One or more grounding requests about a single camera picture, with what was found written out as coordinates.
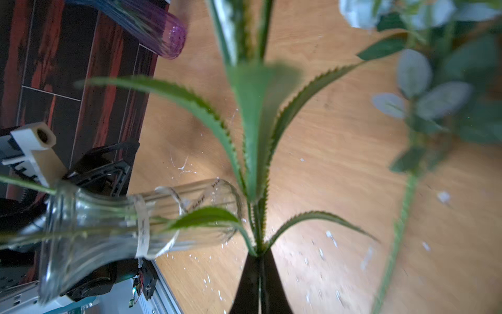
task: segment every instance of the white plastic part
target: white plastic part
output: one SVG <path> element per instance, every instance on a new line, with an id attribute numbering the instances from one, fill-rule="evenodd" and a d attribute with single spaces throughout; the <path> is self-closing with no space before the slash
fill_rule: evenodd
<path id="1" fill-rule="evenodd" d="M 16 170 L 24 168 L 24 175 L 36 176 L 36 180 L 46 187 L 53 187 L 66 173 L 66 167 L 52 150 L 56 136 L 44 122 L 19 127 L 11 131 L 11 136 L 24 156 L 3 160 L 3 165 L 21 162 Z"/>

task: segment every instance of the green leaf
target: green leaf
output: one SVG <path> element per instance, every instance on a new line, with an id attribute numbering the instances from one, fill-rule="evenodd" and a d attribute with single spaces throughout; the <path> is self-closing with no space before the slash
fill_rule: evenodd
<path id="1" fill-rule="evenodd" d="M 265 252 L 270 249 L 272 247 L 272 245 L 274 245 L 274 243 L 276 242 L 276 240 L 284 233 L 284 231 L 286 231 L 289 227 L 292 227 L 294 226 L 295 224 L 297 223 L 300 223 L 302 221 L 305 221 L 305 220 L 310 220 L 310 219 L 321 219 L 321 220 L 327 220 L 327 221 L 330 221 L 330 222 L 333 222 L 333 223 L 337 223 L 339 225 L 342 225 L 344 227 L 347 227 L 349 229 L 352 229 L 354 231 L 357 231 L 361 234 L 364 234 L 376 241 L 378 241 L 377 238 L 375 238 L 374 236 L 372 236 L 371 234 L 367 233 L 366 231 L 364 231 L 363 229 L 359 228 L 359 227 L 356 227 L 354 226 L 353 224 L 349 223 L 347 220 L 341 218 L 340 216 L 337 216 L 337 215 L 334 215 L 334 214 L 331 214 L 331 213 L 327 213 L 327 212 L 318 212 L 318 211 L 312 211 L 312 212 L 307 212 L 307 213 L 302 213 L 302 214 L 299 214 L 299 215 L 296 215 L 294 216 L 293 218 L 289 219 L 285 224 L 283 224 L 276 232 L 276 234 L 274 234 L 270 240 L 268 241 L 267 243 L 267 247 L 265 249 Z"/>
<path id="2" fill-rule="evenodd" d="M 274 6 L 274 0 L 265 0 L 263 2 L 262 18 L 260 23 L 260 29 L 258 30 L 257 56 L 259 60 L 263 60 L 265 58 L 265 52 L 267 50 L 267 42 L 269 39 L 270 17 L 272 15 L 273 6 Z"/>
<path id="3" fill-rule="evenodd" d="M 406 172 L 416 168 L 426 151 L 423 147 L 411 147 L 392 162 L 390 170 L 392 172 Z"/>
<path id="4" fill-rule="evenodd" d="M 495 35 L 487 34 L 469 41 L 441 64 L 435 84 L 463 81 L 474 85 L 476 90 L 484 90 L 493 80 L 499 56 Z"/>
<path id="5" fill-rule="evenodd" d="M 220 141 L 227 153 L 233 172 L 242 190 L 245 189 L 244 179 L 240 171 L 235 147 L 230 138 L 225 123 L 220 120 L 219 115 L 199 96 L 189 92 L 187 89 L 173 83 L 156 80 L 147 76 L 133 76 L 130 78 L 109 78 L 94 77 L 86 81 L 90 85 L 116 85 L 123 88 L 132 88 L 144 92 L 156 93 L 167 98 L 180 107 L 191 112 L 203 124 L 211 129 L 216 138 Z"/>
<path id="6" fill-rule="evenodd" d="M 387 15 L 383 15 L 380 17 L 380 22 L 376 25 L 376 30 L 379 32 L 385 30 L 393 30 L 393 29 L 406 29 L 406 26 L 401 20 L 399 13 L 392 12 Z"/>
<path id="7" fill-rule="evenodd" d="M 296 114 L 300 112 L 301 108 L 312 98 L 318 91 L 322 90 L 324 87 L 328 86 L 337 79 L 343 77 L 347 73 L 354 70 L 360 64 L 344 66 L 341 68 L 335 68 L 324 74 L 317 76 L 310 83 L 308 83 L 292 101 L 282 110 L 279 118 L 277 120 L 274 134 L 272 136 L 272 148 L 270 154 L 269 163 L 272 160 L 272 156 L 277 149 L 279 140 L 281 139 L 284 131 L 288 125 L 293 121 Z"/>
<path id="8" fill-rule="evenodd" d="M 256 256 L 256 251 L 251 244 L 251 240 L 240 223 L 239 219 L 232 213 L 217 207 L 203 207 L 191 213 L 180 216 L 169 225 L 169 230 L 193 228 L 193 227 L 232 227 L 239 230 L 246 242 L 249 253 Z"/>
<path id="9" fill-rule="evenodd" d="M 412 119 L 406 119 L 406 124 L 416 132 L 424 133 L 427 135 L 434 135 L 439 132 L 446 132 L 448 129 L 442 126 L 440 121 L 425 120 L 419 116 L 414 116 Z"/>
<path id="10" fill-rule="evenodd" d="M 502 141 L 502 101 L 479 101 L 458 116 L 458 136 L 467 142 Z"/>
<path id="11" fill-rule="evenodd" d="M 225 65 L 251 59 L 249 12 L 245 0 L 207 0 Z"/>
<path id="12" fill-rule="evenodd" d="M 399 33 L 385 37 L 359 52 L 357 56 L 364 61 L 387 57 L 405 48 L 407 36 L 406 33 Z"/>
<path id="13" fill-rule="evenodd" d="M 255 203 L 265 188 L 277 111 L 298 84 L 300 72 L 283 64 L 241 64 L 227 73 L 245 134 L 247 197 Z"/>
<path id="14" fill-rule="evenodd" d="M 398 86 L 407 99 L 427 90 L 432 81 L 432 67 L 420 52 L 405 49 L 398 62 Z"/>
<path id="15" fill-rule="evenodd" d="M 417 101 L 417 115 L 435 120 L 454 113 L 469 101 L 472 90 L 472 85 L 465 82 L 443 83 Z"/>

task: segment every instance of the label on bottle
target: label on bottle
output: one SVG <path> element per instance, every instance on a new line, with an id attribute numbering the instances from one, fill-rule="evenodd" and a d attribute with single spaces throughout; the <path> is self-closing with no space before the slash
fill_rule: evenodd
<path id="1" fill-rule="evenodd" d="M 136 250 L 136 258 L 145 257 L 148 255 L 148 247 L 150 246 L 150 217 L 147 205 L 139 194 L 129 197 L 133 201 L 134 208 L 138 214 L 138 249 Z"/>

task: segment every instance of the dark wooden panel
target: dark wooden panel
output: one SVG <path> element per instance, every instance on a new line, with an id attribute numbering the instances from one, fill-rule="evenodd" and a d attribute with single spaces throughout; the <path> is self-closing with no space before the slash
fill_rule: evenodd
<path id="1" fill-rule="evenodd" d="M 129 76 L 134 72 L 138 40 L 104 14 L 97 23 L 89 74 Z M 87 150 L 117 143 L 128 103 L 129 90 L 115 86 L 86 86 L 80 109 L 73 161 Z"/>
<path id="2" fill-rule="evenodd" d="M 24 85 L 81 99 L 73 83 L 85 78 L 97 10 L 64 0 L 38 0 Z"/>
<path id="3" fill-rule="evenodd" d="M 33 0 L 0 1 L 0 128 L 16 125 L 32 10 Z"/>
<path id="4" fill-rule="evenodd" d="M 157 57 L 158 56 L 150 50 L 140 46 L 134 74 L 153 76 L 155 65 L 157 64 Z M 141 126 L 143 125 L 145 110 L 147 109 L 148 96 L 149 94 L 147 93 L 131 90 L 129 103 L 124 114 L 120 141 L 129 139 L 138 141 L 140 139 Z M 121 159 L 122 157 L 125 156 L 120 152 L 117 159 Z"/>
<path id="5" fill-rule="evenodd" d="M 57 138 L 54 151 L 69 167 L 80 102 L 39 90 L 23 88 L 20 125 L 44 121 Z"/>

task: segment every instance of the black plastic part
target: black plastic part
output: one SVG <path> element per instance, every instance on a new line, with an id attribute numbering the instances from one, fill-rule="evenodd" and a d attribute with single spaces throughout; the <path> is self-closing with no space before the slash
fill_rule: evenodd
<path id="1" fill-rule="evenodd" d="M 258 258 L 248 254 L 230 314 L 257 314 L 259 299 L 262 314 L 293 313 L 271 250 Z"/>

